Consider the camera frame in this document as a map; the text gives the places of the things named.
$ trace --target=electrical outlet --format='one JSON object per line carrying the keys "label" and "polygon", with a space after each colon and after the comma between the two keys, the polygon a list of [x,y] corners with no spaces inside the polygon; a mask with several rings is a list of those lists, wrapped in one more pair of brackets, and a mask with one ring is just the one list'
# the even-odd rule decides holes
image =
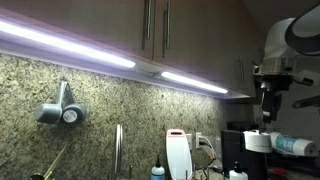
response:
{"label": "electrical outlet", "polygon": [[188,144],[189,144],[189,150],[192,150],[192,134],[186,134],[187,136],[187,140],[188,140]]}
{"label": "electrical outlet", "polygon": [[197,132],[196,133],[196,149],[201,148],[200,144],[199,144],[199,136],[201,136],[201,132]]}

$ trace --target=ceiling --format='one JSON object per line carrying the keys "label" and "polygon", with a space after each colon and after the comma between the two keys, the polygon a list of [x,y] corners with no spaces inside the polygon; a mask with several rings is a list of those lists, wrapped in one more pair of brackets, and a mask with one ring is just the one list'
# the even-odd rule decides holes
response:
{"label": "ceiling", "polygon": [[271,26],[283,19],[297,17],[319,0],[242,0],[260,30],[267,34]]}

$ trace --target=utensil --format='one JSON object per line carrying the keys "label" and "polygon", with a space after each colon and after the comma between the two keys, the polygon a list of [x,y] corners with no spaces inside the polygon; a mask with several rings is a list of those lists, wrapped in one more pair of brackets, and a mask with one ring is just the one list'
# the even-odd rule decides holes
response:
{"label": "utensil", "polygon": [[117,180],[121,172],[122,146],[122,126],[120,124],[117,124],[114,136],[114,147],[112,156],[112,180]]}
{"label": "utensil", "polygon": [[36,121],[47,124],[55,124],[59,121],[62,115],[61,104],[66,85],[66,81],[59,82],[56,104],[42,104],[36,109]]}
{"label": "utensil", "polygon": [[196,179],[196,165],[193,165],[193,178]]}
{"label": "utensil", "polygon": [[66,85],[66,98],[68,106],[62,110],[61,121],[65,124],[76,125],[83,122],[87,117],[87,109],[81,104],[74,102],[70,83]]}
{"label": "utensil", "polygon": [[59,164],[62,155],[66,152],[66,150],[68,149],[69,144],[66,144],[63,149],[60,151],[60,153],[58,154],[58,156],[56,157],[56,159],[53,161],[53,163],[51,164],[51,166],[49,167],[49,169],[47,170],[47,172],[43,175],[41,174],[34,174],[30,177],[30,180],[48,180],[48,178],[51,176],[53,170],[57,167],[57,165]]}
{"label": "utensil", "polygon": [[133,166],[129,167],[129,180],[132,180],[132,168]]}

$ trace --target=blue label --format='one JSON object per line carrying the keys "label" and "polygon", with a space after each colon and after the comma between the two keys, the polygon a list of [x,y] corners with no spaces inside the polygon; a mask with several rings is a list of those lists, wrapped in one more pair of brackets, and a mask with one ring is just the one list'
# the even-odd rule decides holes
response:
{"label": "blue label", "polygon": [[278,136],[276,140],[276,147],[281,151],[293,153],[293,144],[298,139],[286,136]]}
{"label": "blue label", "polygon": [[164,176],[151,174],[151,180],[164,180]]}

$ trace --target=black appliance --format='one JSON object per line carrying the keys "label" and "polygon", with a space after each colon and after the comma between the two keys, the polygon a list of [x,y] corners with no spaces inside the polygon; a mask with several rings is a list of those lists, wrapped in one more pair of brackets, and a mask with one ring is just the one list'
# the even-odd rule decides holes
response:
{"label": "black appliance", "polygon": [[227,176],[238,161],[249,180],[268,179],[265,154],[246,150],[243,132],[221,131],[221,148],[223,171]]}
{"label": "black appliance", "polygon": [[227,129],[243,132],[259,129],[259,125],[250,121],[231,121],[227,122]]}

